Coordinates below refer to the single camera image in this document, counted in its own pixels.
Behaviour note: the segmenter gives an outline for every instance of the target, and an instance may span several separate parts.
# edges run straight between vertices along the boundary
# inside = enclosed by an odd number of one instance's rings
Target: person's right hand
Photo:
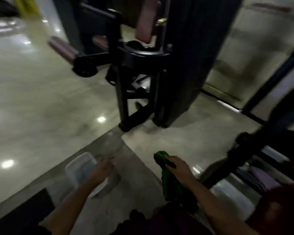
[[[187,163],[184,162],[181,158],[179,158],[178,156],[165,157],[170,162],[173,162],[175,164],[176,168],[170,167],[169,165],[166,165],[166,167],[175,175],[179,182],[189,187],[192,182],[197,181]]]

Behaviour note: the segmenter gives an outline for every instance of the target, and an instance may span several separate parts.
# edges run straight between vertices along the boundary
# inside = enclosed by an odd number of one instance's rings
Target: black mat
[[[37,225],[55,209],[46,189],[0,219],[0,235],[19,235],[29,225]]]

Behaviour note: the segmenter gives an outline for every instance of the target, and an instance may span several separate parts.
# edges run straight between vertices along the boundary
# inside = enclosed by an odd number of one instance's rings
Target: black sleeve
[[[51,232],[46,228],[37,225],[25,228],[21,235],[51,235]]]

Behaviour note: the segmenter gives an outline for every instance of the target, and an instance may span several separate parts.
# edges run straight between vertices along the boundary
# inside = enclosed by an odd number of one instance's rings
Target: person
[[[217,197],[210,190],[199,183],[192,174],[190,168],[177,156],[166,156],[176,165],[167,168],[175,177],[197,198],[212,229],[216,235],[255,235],[258,234],[245,222],[227,212]],[[40,235],[68,235],[80,214],[88,195],[101,184],[112,172],[114,165],[110,162],[113,158],[106,158],[99,163],[90,177],[39,226],[28,228],[24,234]],[[130,214],[130,220],[119,224],[113,235],[117,234],[212,234],[194,217],[183,208],[174,203],[168,203],[151,219],[146,220],[144,215],[134,210]]]

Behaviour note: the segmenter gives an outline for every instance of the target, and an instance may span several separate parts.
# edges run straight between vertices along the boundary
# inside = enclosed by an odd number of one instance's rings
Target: person's left hand
[[[94,183],[95,186],[100,185],[110,174],[114,168],[113,163],[110,161],[114,157],[104,158],[95,167],[94,171],[91,173],[88,181]]]

